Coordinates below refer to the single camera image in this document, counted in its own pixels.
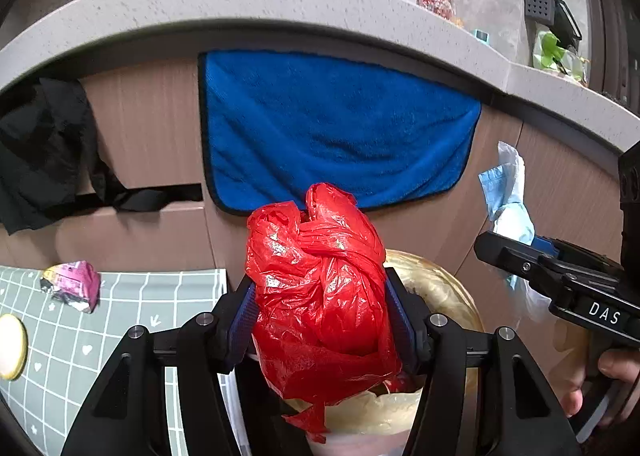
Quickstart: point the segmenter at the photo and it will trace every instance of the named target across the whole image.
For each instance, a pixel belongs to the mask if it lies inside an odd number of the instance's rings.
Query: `red plastic bag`
[[[401,368],[385,305],[385,248],[350,194],[333,185],[257,209],[247,222],[246,272],[260,315],[262,373],[284,399],[312,404],[287,421],[326,432],[324,406],[365,391]]]

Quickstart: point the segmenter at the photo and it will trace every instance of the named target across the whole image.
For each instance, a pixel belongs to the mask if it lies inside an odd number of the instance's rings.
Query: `blue towel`
[[[480,115],[478,100],[449,87],[338,58],[214,51],[200,67],[207,182],[233,213],[290,200],[303,209],[318,182],[362,209],[446,191]]]

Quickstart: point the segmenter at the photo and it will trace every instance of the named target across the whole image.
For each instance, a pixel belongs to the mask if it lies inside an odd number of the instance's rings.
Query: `metal screw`
[[[516,336],[514,331],[511,328],[508,328],[507,326],[503,326],[502,328],[500,328],[498,330],[498,335],[500,335],[500,337],[502,337],[506,341],[510,341]]]
[[[129,328],[129,331],[127,331],[127,335],[129,335],[129,338],[131,339],[139,339],[140,337],[142,337],[142,335],[144,335],[145,333],[145,327],[144,326],[132,326]]]
[[[209,326],[209,324],[211,324],[213,322],[213,315],[210,314],[208,311],[201,313],[200,315],[198,315],[196,317],[196,322],[200,325],[200,326]]]
[[[449,321],[442,313],[436,313],[429,317],[429,322],[434,326],[442,327]]]

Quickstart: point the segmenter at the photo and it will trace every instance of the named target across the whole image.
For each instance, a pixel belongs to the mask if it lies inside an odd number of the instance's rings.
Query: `speckled stone countertop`
[[[57,58],[138,30],[193,22],[295,23],[405,48],[588,129],[620,151],[640,119],[567,80],[514,64],[468,32],[405,0],[74,0],[0,50],[0,92]]]

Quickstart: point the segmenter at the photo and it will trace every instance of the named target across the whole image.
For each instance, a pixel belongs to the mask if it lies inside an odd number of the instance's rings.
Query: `pink snack wrapper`
[[[86,261],[65,262],[47,268],[40,289],[84,313],[91,313],[98,301],[100,276]]]

